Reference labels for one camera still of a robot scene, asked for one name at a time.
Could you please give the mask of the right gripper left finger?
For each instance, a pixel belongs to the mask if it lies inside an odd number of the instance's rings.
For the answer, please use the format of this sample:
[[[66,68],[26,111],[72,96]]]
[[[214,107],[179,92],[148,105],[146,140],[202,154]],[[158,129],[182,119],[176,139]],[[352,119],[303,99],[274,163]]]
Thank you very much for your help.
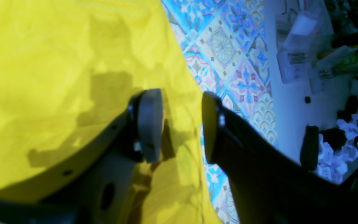
[[[117,224],[138,163],[158,162],[159,88],[134,95],[124,112],[78,152],[0,189],[0,224]]]

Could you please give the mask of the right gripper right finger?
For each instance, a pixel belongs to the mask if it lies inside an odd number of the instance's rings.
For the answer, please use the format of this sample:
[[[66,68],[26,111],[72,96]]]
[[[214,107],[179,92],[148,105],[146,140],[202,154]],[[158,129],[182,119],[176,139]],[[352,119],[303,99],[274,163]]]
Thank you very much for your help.
[[[246,120],[203,93],[207,162],[228,176],[242,224],[358,224],[358,169],[332,184],[274,149]]]

